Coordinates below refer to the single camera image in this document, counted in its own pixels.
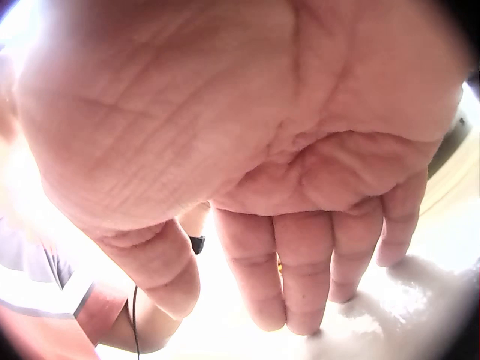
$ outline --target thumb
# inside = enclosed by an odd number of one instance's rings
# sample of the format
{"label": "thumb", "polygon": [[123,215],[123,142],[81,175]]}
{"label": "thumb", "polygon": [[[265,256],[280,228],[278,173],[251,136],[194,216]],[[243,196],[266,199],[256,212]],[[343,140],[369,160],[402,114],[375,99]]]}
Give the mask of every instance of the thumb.
{"label": "thumb", "polygon": [[176,220],[108,235],[86,232],[163,311],[187,316],[200,294],[200,279],[187,234]]}

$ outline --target black wire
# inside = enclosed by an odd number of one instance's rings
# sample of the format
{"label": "black wire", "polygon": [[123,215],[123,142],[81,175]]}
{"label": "black wire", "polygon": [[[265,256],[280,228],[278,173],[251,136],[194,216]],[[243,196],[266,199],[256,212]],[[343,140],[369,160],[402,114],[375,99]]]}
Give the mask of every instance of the black wire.
{"label": "black wire", "polygon": [[137,290],[138,290],[138,286],[135,285],[135,290],[133,291],[133,300],[132,300],[132,322],[133,322],[133,336],[135,337],[135,346],[137,348],[137,359],[140,360],[140,349],[138,347],[138,334],[137,334],[137,319],[135,317],[135,303],[137,301]]}

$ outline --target fingertip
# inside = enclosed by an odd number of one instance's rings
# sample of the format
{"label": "fingertip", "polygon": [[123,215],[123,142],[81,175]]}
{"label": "fingertip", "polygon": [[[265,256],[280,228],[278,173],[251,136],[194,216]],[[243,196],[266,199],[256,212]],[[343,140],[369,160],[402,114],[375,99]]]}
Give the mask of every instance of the fingertip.
{"label": "fingertip", "polygon": [[392,244],[381,245],[376,263],[380,267],[391,267],[400,262],[406,255],[409,244],[399,244],[394,246]]}
{"label": "fingertip", "polygon": [[338,304],[349,302],[355,297],[357,293],[358,284],[341,284],[332,281],[330,291],[328,293],[328,300]]}
{"label": "fingertip", "polygon": [[173,319],[181,320],[190,315],[200,296],[200,278],[195,259],[191,259],[171,282],[151,293],[159,299],[162,310]]}
{"label": "fingertip", "polygon": [[280,330],[287,322],[285,304],[280,296],[250,303],[248,308],[253,322],[264,331]]}
{"label": "fingertip", "polygon": [[288,312],[287,327],[291,332],[301,336],[308,336],[320,330],[324,317],[325,307],[313,312]]}

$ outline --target finger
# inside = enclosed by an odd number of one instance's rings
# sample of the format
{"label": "finger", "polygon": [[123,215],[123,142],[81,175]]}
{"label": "finger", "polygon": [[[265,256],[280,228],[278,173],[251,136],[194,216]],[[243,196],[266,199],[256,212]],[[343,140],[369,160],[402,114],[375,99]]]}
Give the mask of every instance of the finger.
{"label": "finger", "polygon": [[192,311],[200,280],[190,240],[176,220],[91,237],[170,316],[181,319]]}
{"label": "finger", "polygon": [[330,281],[333,248],[329,213],[308,212],[273,218],[282,263],[287,326],[299,335],[318,331]]}
{"label": "finger", "polygon": [[285,324],[285,305],[270,217],[213,208],[228,264],[255,323],[266,331]]}
{"label": "finger", "polygon": [[423,170],[383,195],[384,226],[378,249],[379,266],[391,266],[407,253],[427,179],[428,171]]}
{"label": "finger", "polygon": [[348,212],[333,213],[335,249],[332,256],[329,299],[350,300],[372,259],[382,231],[382,204],[370,198]]}

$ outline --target wrinkled skin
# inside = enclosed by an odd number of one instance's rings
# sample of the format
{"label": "wrinkled skin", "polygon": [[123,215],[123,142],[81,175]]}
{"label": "wrinkled skin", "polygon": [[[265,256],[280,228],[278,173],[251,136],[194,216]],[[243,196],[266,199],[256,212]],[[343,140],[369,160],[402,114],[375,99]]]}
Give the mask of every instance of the wrinkled skin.
{"label": "wrinkled skin", "polygon": [[379,237],[380,265],[403,257],[468,70],[434,5],[43,9],[18,94],[45,191],[164,310],[183,317],[196,302],[194,255],[172,219],[206,200],[265,330],[318,330],[328,294],[354,295]]}

